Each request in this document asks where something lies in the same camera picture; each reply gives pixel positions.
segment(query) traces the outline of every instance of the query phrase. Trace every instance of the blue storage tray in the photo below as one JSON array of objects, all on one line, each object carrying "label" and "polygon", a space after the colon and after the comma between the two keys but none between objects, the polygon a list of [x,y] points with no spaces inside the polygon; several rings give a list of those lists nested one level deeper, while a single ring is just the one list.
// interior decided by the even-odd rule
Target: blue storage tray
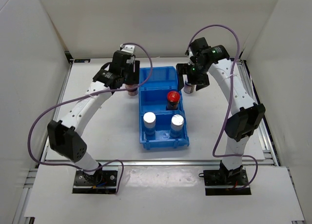
[{"label": "blue storage tray", "polygon": [[[140,69],[140,82],[143,82],[149,75],[150,68]],[[145,149],[153,147],[173,147],[189,146],[189,137],[186,130],[186,118],[183,110],[182,93],[180,93],[180,102],[178,110],[166,110],[167,94],[170,91],[177,91],[176,69],[170,67],[154,67],[151,78],[139,88],[139,130],[140,143]],[[144,132],[143,116],[147,112],[153,112],[156,115],[156,132],[154,135],[146,135]],[[171,118],[175,114],[184,117],[184,126],[180,138],[170,136]]]}]

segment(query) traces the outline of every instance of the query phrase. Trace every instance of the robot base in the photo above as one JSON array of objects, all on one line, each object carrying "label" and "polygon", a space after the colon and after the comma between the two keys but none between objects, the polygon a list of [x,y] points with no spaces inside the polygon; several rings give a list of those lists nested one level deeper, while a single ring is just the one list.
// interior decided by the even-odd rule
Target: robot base
[{"label": "robot base", "polygon": [[73,191],[75,194],[115,194],[117,188],[117,170],[103,170],[104,185],[95,187],[86,181],[83,177],[83,172],[76,171]]},{"label": "robot base", "polygon": [[220,174],[220,170],[204,170],[199,176],[204,178],[206,196],[251,195],[249,186],[240,188],[248,183],[245,169],[242,169],[240,175],[227,182]]}]

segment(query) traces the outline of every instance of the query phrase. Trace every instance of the silver cylinder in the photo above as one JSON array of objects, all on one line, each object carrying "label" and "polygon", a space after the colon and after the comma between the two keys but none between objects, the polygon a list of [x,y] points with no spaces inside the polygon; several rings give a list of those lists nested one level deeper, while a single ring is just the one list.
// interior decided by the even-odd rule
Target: silver cylinder
[{"label": "silver cylinder", "polygon": [[189,84],[187,81],[184,82],[183,91],[187,94],[191,94],[194,92],[195,85]]},{"label": "silver cylinder", "polygon": [[180,131],[184,125],[184,118],[176,114],[171,118],[171,129],[174,131]]},{"label": "silver cylinder", "polygon": [[155,125],[156,125],[156,115],[152,112],[145,113],[143,116],[145,134],[153,135],[155,134]]}]

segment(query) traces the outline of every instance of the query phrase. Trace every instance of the white enclosure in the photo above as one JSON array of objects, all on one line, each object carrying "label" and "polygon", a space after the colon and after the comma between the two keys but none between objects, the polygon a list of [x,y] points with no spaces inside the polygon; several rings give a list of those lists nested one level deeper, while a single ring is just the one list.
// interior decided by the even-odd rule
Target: white enclosure
[{"label": "white enclosure", "polygon": [[[11,223],[30,167],[27,135],[38,113],[54,104],[68,63],[39,0],[0,0],[0,223]],[[36,127],[41,154],[51,114]]]},{"label": "white enclosure", "polygon": [[311,0],[279,0],[248,57],[281,163],[312,223]]},{"label": "white enclosure", "polygon": [[[152,56],[180,57],[196,30],[211,23],[231,27],[247,57],[276,1],[41,0],[74,58],[111,57],[116,44],[128,41],[143,44]],[[235,54],[229,32],[212,28],[201,36]]]}]

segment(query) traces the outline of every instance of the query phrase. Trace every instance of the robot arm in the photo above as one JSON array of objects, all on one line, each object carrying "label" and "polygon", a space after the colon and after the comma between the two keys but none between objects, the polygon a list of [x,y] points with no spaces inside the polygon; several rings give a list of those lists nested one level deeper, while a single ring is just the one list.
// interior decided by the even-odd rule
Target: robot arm
[{"label": "robot arm", "polygon": [[[231,90],[231,66],[232,62],[228,59],[220,60],[217,64],[213,63],[209,73],[219,84],[227,101],[230,99]],[[233,101],[231,114],[227,121],[225,132],[228,135],[225,155],[243,155],[249,137],[259,126],[263,118],[265,108],[262,104],[257,105],[247,94],[238,76],[233,74]],[[235,176],[242,169],[241,157],[224,157],[221,168],[224,166],[226,177]]]},{"label": "robot arm", "polygon": [[[60,155],[68,158],[76,166],[84,170],[96,169],[100,166],[87,152],[87,145],[81,138],[83,131],[101,105],[113,93],[106,92],[100,95],[92,93],[119,89],[123,84],[134,85],[139,83],[139,61],[135,60],[134,46],[126,46],[116,51],[113,60],[105,64],[93,77],[86,95],[89,98],[80,100],[74,108],[58,122],[48,124],[50,147]],[[84,178],[91,184],[102,182],[102,171],[84,172]]]},{"label": "robot arm", "polygon": [[[219,84],[227,101],[230,99],[231,66],[229,54],[222,46],[210,47],[205,38],[194,40],[190,44],[189,63],[177,64],[178,90],[184,86],[183,75],[187,75],[188,84],[196,85],[196,91],[209,85],[209,72]],[[246,143],[254,130],[259,126],[265,107],[256,104],[247,94],[241,80],[233,76],[232,116],[228,118],[225,132],[228,135],[225,155],[243,155]],[[224,157],[220,170],[225,180],[239,175],[242,170],[242,158],[238,156]]]}]

